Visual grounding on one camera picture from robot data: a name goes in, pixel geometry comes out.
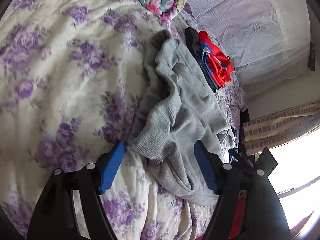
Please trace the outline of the grey sweatpants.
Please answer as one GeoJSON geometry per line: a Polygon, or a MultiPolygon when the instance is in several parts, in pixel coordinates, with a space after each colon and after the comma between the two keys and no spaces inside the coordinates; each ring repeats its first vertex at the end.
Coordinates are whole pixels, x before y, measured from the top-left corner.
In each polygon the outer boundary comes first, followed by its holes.
{"type": "Polygon", "coordinates": [[[215,204],[194,144],[202,141],[223,159],[233,139],[227,116],[188,48],[167,30],[150,38],[143,66],[150,84],[136,110],[129,152],[146,157],[150,173],[171,194],[196,205],[215,204]]]}

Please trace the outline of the checkered beige curtain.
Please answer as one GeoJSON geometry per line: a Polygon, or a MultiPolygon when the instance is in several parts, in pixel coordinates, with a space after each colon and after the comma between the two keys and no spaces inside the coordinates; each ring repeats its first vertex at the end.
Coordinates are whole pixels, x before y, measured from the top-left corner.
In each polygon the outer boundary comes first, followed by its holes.
{"type": "Polygon", "coordinates": [[[278,111],[244,124],[247,155],[287,144],[319,129],[319,100],[278,111]]]}

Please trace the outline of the blue jeans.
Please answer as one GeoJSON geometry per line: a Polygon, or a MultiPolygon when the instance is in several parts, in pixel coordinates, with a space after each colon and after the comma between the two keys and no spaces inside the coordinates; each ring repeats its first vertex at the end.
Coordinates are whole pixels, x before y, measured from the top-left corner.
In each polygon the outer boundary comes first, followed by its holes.
{"type": "Polygon", "coordinates": [[[231,127],[231,132],[233,135],[233,139],[232,139],[232,147],[228,149],[229,164],[231,164],[232,162],[236,162],[236,163],[239,162],[239,148],[237,144],[238,134],[236,129],[233,127],[231,127]]]}

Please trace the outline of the window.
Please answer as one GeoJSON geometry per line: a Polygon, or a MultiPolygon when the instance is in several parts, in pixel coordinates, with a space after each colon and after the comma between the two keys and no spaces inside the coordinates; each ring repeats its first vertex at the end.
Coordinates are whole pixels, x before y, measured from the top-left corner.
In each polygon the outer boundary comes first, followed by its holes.
{"type": "Polygon", "coordinates": [[[319,235],[319,130],[271,149],[278,165],[269,180],[293,239],[319,235]]]}

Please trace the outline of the red folded shorts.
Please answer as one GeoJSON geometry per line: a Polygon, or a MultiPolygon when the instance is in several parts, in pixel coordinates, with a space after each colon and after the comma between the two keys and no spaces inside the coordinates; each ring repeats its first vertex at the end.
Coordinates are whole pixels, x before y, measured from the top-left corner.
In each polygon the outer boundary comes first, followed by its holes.
{"type": "Polygon", "coordinates": [[[234,72],[230,59],[213,44],[207,32],[199,32],[199,41],[201,59],[206,70],[218,87],[225,87],[226,83],[231,82],[231,74],[234,72]]]}

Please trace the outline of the lavender lace headboard cover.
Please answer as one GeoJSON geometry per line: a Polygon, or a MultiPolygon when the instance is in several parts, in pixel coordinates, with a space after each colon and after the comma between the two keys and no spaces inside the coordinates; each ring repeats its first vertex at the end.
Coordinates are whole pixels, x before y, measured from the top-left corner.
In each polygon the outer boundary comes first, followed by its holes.
{"type": "Polygon", "coordinates": [[[305,0],[188,0],[188,5],[232,59],[242,84],[280,82],[308,70],[305,0]]]}

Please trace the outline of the dark folded clothes stack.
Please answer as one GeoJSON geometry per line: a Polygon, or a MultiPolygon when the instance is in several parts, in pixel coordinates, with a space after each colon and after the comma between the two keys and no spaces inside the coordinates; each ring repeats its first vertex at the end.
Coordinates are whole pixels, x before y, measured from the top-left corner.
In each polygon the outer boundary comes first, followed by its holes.
{"type": "Polygon", "coordinates": [[[213,93],[216,93],[216,91],[219,90],[220,87],[214,81],[213,73],[205,63],[202,49],[200,46],[199,33],[192,27],[187,27],[185,29],[185,44],[189,49],[190,53],[193,55],[193,57],[199,64],[209,87],[212,89],[213,93]]]}

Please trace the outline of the purple floral bedspread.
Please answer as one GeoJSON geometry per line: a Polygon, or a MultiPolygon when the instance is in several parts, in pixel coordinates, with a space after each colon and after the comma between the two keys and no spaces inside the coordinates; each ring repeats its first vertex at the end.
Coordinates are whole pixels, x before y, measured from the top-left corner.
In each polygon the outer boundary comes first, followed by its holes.
{"type": "Polygon", "coordinates": [[[56,169],[79,170],[126,140],[148,87],[147,42],[204,26],[139,0],[12,0],[1,18],[1,208],[27,236],[56,169]]]}

